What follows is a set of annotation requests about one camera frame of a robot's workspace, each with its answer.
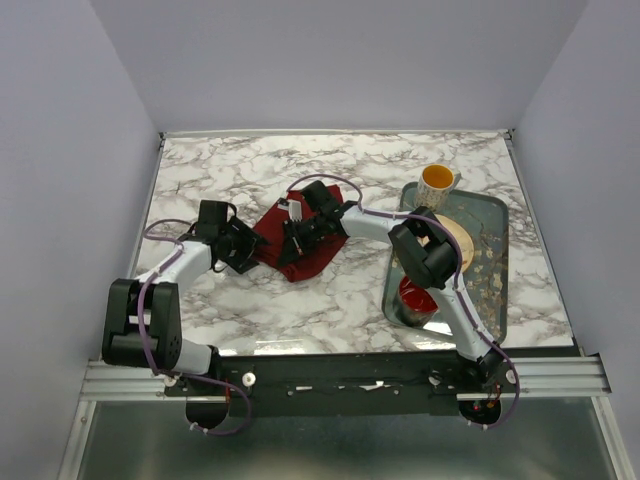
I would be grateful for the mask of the dark red cloth napkin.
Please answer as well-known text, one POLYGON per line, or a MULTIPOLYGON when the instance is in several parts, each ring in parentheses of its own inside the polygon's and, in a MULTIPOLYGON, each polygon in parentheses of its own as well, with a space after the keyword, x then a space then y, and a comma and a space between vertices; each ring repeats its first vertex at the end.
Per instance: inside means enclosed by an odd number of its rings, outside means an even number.
POLYGON ((341 219, 352 205, 343 201, 338 186, 319 180, 289 192, 253 227, 266 240, 255 248, 253 258, 291 283, 320 274, 348 238, 341 219))

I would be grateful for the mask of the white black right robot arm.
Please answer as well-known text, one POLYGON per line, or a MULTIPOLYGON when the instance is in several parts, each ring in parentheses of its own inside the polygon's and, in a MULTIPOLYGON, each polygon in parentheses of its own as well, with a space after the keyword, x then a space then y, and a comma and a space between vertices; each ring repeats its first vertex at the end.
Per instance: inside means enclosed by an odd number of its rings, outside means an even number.
POLYGON ((277 207, 288 213, 278 258, 281 265, 311 255, 321 240, 333 234, 391 245, 405 275, 431 295, 451 330, 460 363, 456 379, 474 392, 494 383, 504 352, 466 290, 459 244, 434 214, 427 209, 414 213, 364 209, 349 201, 330 202, 303 219, 299 201, 283 200, 277 207))

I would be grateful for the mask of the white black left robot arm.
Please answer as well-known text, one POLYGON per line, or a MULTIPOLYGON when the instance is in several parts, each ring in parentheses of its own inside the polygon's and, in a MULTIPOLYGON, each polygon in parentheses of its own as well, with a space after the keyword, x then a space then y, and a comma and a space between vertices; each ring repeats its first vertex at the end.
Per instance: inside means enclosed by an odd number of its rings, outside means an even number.
POLYGON ((269 242, 236 216, 226 222, 197 221, 177 238, 144 232, 149 240, 173 244, 171 253, 146 273, 115 280, 108 294, 101 356, 115 366, 187 375, 201 395, 222 380, 218 349, 183 338, 180 299, 221 262, 242 274, 258 262, 255 250, 269 242))

